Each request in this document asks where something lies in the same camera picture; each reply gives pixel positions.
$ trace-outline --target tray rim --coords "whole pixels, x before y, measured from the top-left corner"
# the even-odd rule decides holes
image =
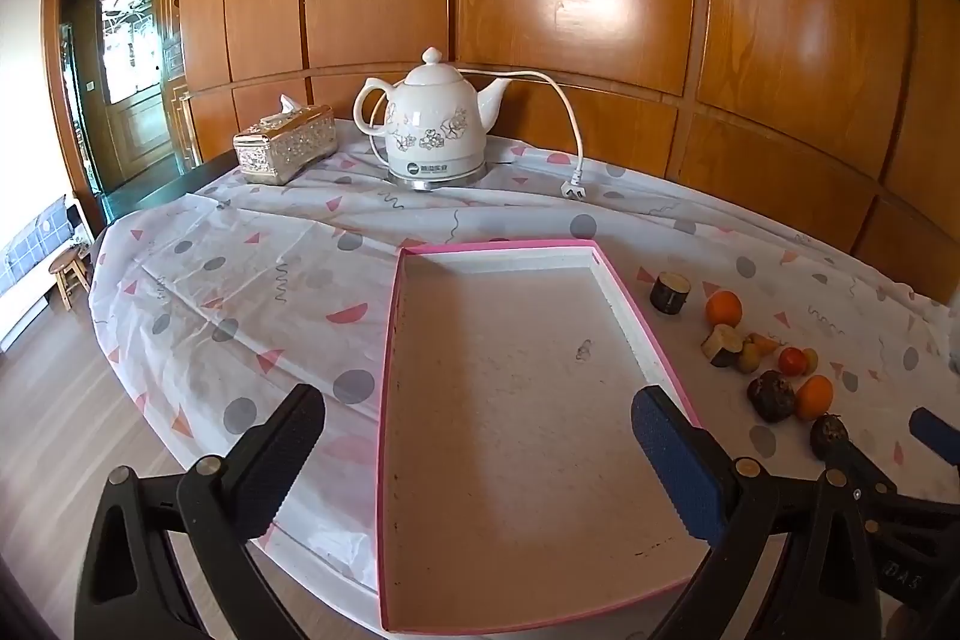
[[[400,253],[397,254],[397,265],[395,266],[394,270],[394,280],[392,281],[392,290],[390,294],[390,310],[387,317],[387,335],[383,353],[383,370],[380,375],[380,416],[377,426],[378,431],[376,442],[376,519],[374,519],[374,522],[376,522],[376,538],[374,538],[374,544],[376,544],[377,602],[379,605],[380,625],[386,630],[386,632],[403,632],[405,634],[419,635],[481,635],[486,633],[498,634],[501,632],[522,632],[522,630],[526,629],[542,629],[543,627],[553,627],[556,624],[566,624],[568,622],[579,621],[580,619],[587,619],[594,616],[603,615],[605,613],[610,613],[621,608],[627,608],[630,605],[636,605],[637,603],[642,602],[642,600],[651,599],[657,595],[664,594],[665,592],[675,589],[688,582],[688,579],[685,578],[678,579],[678,581],[674,581],[670,584],[661,586],[660,588],[644,592],[643,594],[632,597],[629,600],[624,600],[624,602],[621,603],[602,605],[600,608],[586,610],[581,613],[563,615],[557,618],[546,619],[544,621],[534,621],[525,624],[509,624],[505,627],[477,627],[476,629],[473,627],[434,627],[433,629],[410,629],[409,627],[391,626],[390,618],[387,613],[387,600],[384,598],[384,584],[386,584],[387,581],[383,560],[383,547],[381,546],[381,539],[383,537],[383,524],[385,520],[383,511],[383,470],[387,437],[386,410],[387,392],[389,387],[388,381],[390,379],[389,367],[392,339],[394,338],[395,330],[395,313],[397,312],[397,304],[400,301],[400,273],[403,268],[403,260],[409,256],[430,256],[440,255],[443,253],[467,253],[488,250],[532,250],[538,248],[563,249],[565,247],[587,247],[593,251],[594,258],[597,258],[597,260],[602,263],[603,266],[606,266],[607,271],[611,274],[611,277],[613,277],[613,282],[616,283],[616,287],[627,301],[632,315],[635,317],[635,319],[637,319],[637,322],[640,324],[640,328],[642,328],[646,338],[653,346],[654,353],[661,362],[661,365],[664,367],[667,378],[677,391],[678,399],[680,399],[680,403],[682,404],[683,412],[685,413],[686,417],[689,419],[690,423],[693,424],[693,426],[698,428],[703,427],[696,410],[694,410],[693,405],[690,402],[688,394],[686,394],[686,389],[683,387],[683,383],[680,381],[680,378],[674,371],[673,365],[671,365],[667,359],[666,354],[664,353],[664,348],[661,347],[659,340],[656,339],[656,335],[654,335],[653,330],[650,328],[650,324],[640,311],[640,307],[637,306],[637,302],[634,300],[634,297],[632,297],[629,290],[627,290],[627,287],[623,283],[623,279],[617,273],[616,268],[613,267],[613,264],[610,262],[607,254],[603,252],[603,249],[600,247],[600,245],[597,244],[597,242],[595,242],[593,239],[505,239],[505,241],[456,242],[456,244],[419,244],[413,245],[412,247],[400,247]]]

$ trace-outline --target kettle lid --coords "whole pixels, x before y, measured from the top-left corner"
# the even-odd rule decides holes
[[[448,63],[440,63],[443,54],[436,47],[424,52],[424,64],[413,68],[404,78],[405,85],[449,85],[463,80],[461,73]]]

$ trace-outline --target kettle spout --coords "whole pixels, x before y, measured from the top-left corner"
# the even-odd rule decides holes
[[[512,80],[507,77],[498,77],[477,94],[477,108],[480,110],[480,122],[484,133],[487,133],[496,123],[496,116],[500,112],[500,102],[503,92]]]

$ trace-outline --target white tablecloth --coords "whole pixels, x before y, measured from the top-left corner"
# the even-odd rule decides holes
[[[339,122],[338,133],[340,151],[286,187],[230,172],[200,194],[118,221],[104,239],[90,309],[124,388],[184,466],[227,453],[299,381],[325,393],[323,437],[259,543],[353,619],[379,630],[378,386],[403,245],[596,239],[728,453],[757,456],[775,474],[816,477],[808,425],[763,424],[743,376],[709,366],[699,350],[707,295],[734,290],[744,332],[818,351],[834,381],[832,411],[901,492],[960,501],[955,469],[906,428],[918,405],[960,427],[960,379],[947,367],[953,311],[779,223],[621,167],[587,162],[587,202],[568,201],[560,198],[568,155],[491,137],[491,171],[480,183],[419,194],[385,181],[352,124]],[[666,269],[694,286],[673,319],[647,300]],[[649,632],[669,602],[594,619],[592,636]]]

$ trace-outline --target wooden stool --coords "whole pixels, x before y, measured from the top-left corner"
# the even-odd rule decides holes
[[[86,282],[86,266],[80,261],[82,247],[68,247],[64,252],[56,256],[50,263],[50,273],[56,275],[56,287],[59,287],[61,299],[64,300],[66,309],[70,309],[70,292],[78,285],[90,292],[90,286]],[[69,279],[70,272],[73,272],[77,278],[75,281]]]

